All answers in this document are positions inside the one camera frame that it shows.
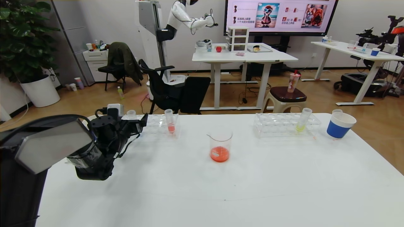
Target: monitor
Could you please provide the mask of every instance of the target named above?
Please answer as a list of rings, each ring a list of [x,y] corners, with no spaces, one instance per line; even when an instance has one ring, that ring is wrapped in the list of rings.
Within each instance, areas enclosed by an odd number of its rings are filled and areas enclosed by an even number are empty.
[[[246,26],[253,36],[324,36],[338,0],[226,0],[224,35]]]

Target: wooden floor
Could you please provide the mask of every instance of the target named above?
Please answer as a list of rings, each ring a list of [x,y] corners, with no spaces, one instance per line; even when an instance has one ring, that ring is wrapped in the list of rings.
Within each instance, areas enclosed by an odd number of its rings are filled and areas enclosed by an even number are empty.
[[[333,84],[340,80],[343,73],[356,72],[355,70],[332,70],[325,71],[322,78],[330,78],[331,82],[299,82],[297,88],[303,91],[308,99],[308,107],[314,113],[331,113],[334,109],[342,109],[345,113],[354,116],[358,123],[353,127],[361,138],[377,150],[387,161],[404,174],[404,97],[395,98],[387,96],[381,98],[365,98],[364,101],[374,102],[374,106],[343,106],[338,107],[336,102],[352,102],[355,95],[335,91]],[[222,76],[224,80],[240,80],[240,73],[233,73],[234,76]],[[315,71],[303,71],[302,78],[313,78]],[[191,76],[210,76],[209,73],[194,73]],[[271,76],[271,86],[287,86],[288,74],[284,76]],[[59,90],[61,100],[51,106],[36,108],[31,107],[28,113],[14,125],[7,125],[19,119],[23,113],[12,120],[2,124],[0,131],[17,127],[34,119],[57,115],[57,114],[80,114],[84,116],[94,115],[98,108],[106,107],[109,103],[121,103],[125,111],[134,109],[138,114],[149,112],[151,102],[144,99],[147,95],[146,81],[143,86],[137,86],[133,81],[127,80],[125,88],[125,99],[120,100],[115,84],[108,84],[107,92],[104,91],[104,84],[95,84],[77,92],[68,91],[65,88]],[[259,84],[248,84],[247,87],[258,87]],[[257,98],[254,93],[247,91],[247,104],[239,104],[243,96],[239,95],[245,90],[244,84],[222,84],[221,85],[221,106],[255,106]],[[211,85],[206,94],[203,107],[212,107],[214,97],[214,86]],[[204,111],[202,114],[252,114],[257,111]]]

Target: drawer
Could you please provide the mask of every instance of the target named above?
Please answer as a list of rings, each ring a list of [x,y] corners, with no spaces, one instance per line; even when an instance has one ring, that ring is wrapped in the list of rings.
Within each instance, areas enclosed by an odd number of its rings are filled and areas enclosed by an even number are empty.
[[[98,67],[90,68],[90,71],[91,71],[91,75],[93,76],[95,82],[105,82],[105,76],[107,74],[103,73],[103,72],[99,72]],[[116,78],[112,74],[108,74],[108,80],[115,81]]]
[[[83,56],[86,61],[107,61],[108,60],[108,54],[106,51],[83,52]]]
[[[107,66],[108,61],[88,61],[87,64],[89,68],[101,68]]]

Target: black mesh chair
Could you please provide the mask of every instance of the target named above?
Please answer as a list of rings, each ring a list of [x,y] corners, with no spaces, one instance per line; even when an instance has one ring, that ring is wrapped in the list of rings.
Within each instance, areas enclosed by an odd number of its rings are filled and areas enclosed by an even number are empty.
[[[107,91],[107,84],[108,83],[117,83],[116,81],[109,81],[108,80],[108,74],[112,74],[117,81],[122,79],[122,91],[125,90],[125,76],[126,76],[126,72],[125,72],[125,66],[122,65],[107,65],[101,68],[98,68],[99,72],[103,72],[106,73],[106,77],[105,77],[105,91]]]
[[[150,114],[154,106],[162,110],[172,109],[174,113],[181,111],[188,114],[200,114],[200,107],[210,84],[209,77],[188,77],[185,83],[168,85],[163,82],[164,72],[174,66],[150,69],[144,60],[139,61],[141,70],[149,75],[150,91],[153,95]]]

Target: stool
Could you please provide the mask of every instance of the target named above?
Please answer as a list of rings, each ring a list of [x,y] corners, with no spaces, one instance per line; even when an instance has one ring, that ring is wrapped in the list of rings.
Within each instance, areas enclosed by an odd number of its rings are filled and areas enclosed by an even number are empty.
[[[293,93],[288,92],[288,87],[273,87],[269,90],[268,95],[264,99],[264,104],[261,109],[261,113],[264,113],[267,109],[269,100],[274,103],[273,113],[284,113],[291,107],[299,107],[300,111],[306,107],[307,96],[295,89]]]
[[[117,81],[118,81],[119,79],[122,79],[122,80],[123,80],[123,83],[122,83],[122,91],[125,90],[125,83],[126,83],[126,82],[125,82],[125,75],[126,75],[126,71],[125,71],[125,66],[124,66],[123,64],[122,64],[122,65],[107,65],[107,66],[98,68],[98,71],[107,74],[107,76],[105,77],[105,91],[107,91],[107,84],[108,84],[108,82],[115,82],[115,83],[117,83],[116,81],[109,81],[109,80],[108,80],[108,74],[109,74],[109,73],[112,74],[112,75],[116,78]]]

